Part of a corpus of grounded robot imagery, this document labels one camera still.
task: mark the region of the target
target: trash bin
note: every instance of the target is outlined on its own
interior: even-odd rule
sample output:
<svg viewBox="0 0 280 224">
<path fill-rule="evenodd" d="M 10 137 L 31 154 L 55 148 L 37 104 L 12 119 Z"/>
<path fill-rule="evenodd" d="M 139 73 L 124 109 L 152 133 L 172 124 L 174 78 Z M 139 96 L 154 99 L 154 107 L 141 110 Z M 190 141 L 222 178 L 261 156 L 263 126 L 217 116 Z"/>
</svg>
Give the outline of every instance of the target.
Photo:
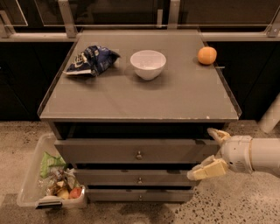
<svg viewBox="0 0 280 224">
<path fill-rule="evenodd" d="M 39 186 L 40 179 L 40 166 L 44 156 L 44 152 L 52 156 L 59 156 L 60 154 L 54 147 L 56 140 L 54 134 L 43 135 L 37 143 L 34 151 L 33 159 L 30 167 L 26 173 L 24 183 L 17 196 L 17 204 L 20 207 L 35 207 L 35 208 L 48 208 L 48 207 L 63 207 L 63 208 L 83 208 L 87 206 L 87 198 L 85 195 L 85 187 L 82 187 L 81 196 L 78 199 L 61 199 L 56 196 L 45 197 L 42 187 Z"/>
</svg>

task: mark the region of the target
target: gray cabinet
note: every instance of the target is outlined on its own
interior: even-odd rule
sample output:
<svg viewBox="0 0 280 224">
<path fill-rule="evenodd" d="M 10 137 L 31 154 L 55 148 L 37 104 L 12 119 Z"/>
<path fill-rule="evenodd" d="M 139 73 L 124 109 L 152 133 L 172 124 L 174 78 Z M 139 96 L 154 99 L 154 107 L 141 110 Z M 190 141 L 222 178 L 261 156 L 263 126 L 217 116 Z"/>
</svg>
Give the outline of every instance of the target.
<svg viewBox="0 0 280 224">
<path fill-rule="evenodd" d="M 196 31 L 84 31 L 66 66 L 88 43 L 120 53 L 98 77 L 61 74 L 42 103 L 60 155 L 75 168 L 91 201 L 187 201 L 198 182 L 186 173 L 219 146 L 207 127 L 239 111 L 213 66 L 196 60 Z M 162 52 L 166 69 L 143 81 L 133 52 Z"/>
</svg>

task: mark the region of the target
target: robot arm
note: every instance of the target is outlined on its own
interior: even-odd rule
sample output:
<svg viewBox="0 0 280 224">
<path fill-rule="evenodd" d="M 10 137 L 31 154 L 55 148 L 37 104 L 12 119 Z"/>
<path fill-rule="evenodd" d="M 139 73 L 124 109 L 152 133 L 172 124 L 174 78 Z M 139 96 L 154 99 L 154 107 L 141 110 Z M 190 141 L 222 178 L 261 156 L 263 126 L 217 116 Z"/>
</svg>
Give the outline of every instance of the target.
<svg viewBox="0 0 280 224">
<path fill-rule="evenodd" d="M 207 131 L 220 145 L 221 158 L 219 161 L 226 166 L 216 166 L 214 169 L 210 165 L 211 163 L 203 165 L 202 162 L 201 167 L 195 166 L 188 172 L 189 179 L 198 180 L 220 176 L 226 173 L 227 168 L 234 172 L 268 172 L 280 178 L 279 138 L 230 136 L 227 132 L 217 129 L 208 129 Z M 197 175 L 200 172 L 204 172 L 205 175 Z"/>
</svg>

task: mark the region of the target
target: concrete floor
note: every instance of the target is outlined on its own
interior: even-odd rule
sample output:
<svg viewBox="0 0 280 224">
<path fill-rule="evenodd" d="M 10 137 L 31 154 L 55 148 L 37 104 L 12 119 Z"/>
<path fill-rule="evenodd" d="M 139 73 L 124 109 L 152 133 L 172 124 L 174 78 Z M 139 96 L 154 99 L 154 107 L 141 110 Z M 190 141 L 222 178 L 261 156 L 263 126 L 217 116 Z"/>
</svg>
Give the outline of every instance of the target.
<svg viewBox="0 0 280 224">
<path fill-rule="evenodd" d="M 230 123 L 231 135 L 280 137 L 255 121 Z M 51 132 L 44 122 L 0 122 L 0 223 L 280 223 L 280 178 L 268 173 L 229 172 L 202 180 L 183 204 L 91 203 L 82 209 L 19 207 L 17 196 L 40 136 Z"/>
</svg>

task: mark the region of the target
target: drawer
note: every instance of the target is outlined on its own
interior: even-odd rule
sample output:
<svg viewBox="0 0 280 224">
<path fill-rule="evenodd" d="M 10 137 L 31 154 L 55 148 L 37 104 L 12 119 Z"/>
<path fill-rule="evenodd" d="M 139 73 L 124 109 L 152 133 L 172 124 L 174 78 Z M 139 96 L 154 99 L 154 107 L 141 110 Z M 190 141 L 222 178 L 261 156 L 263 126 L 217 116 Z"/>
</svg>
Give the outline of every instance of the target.
<svg viewBox="0 0 280 224">
<path fill-rule="evenodd" d="M 55 142 L 69 164 L 200 163 L 215 155 L 219 145 L 210 140 L 192 139 L 67 139 Z"/>
<path fill-rule="evenodd" d="M 75 177 L 85 187 L 103 186 L 196 186 L 186 171 L 158 170 L 76 170 Z"/>
<path fill-rule="evenodd" d="M 186 202 L 193 197 L 193 189 L 177 190 L 86 190 L 90 202 L 149 201 Z"/>
</svg>

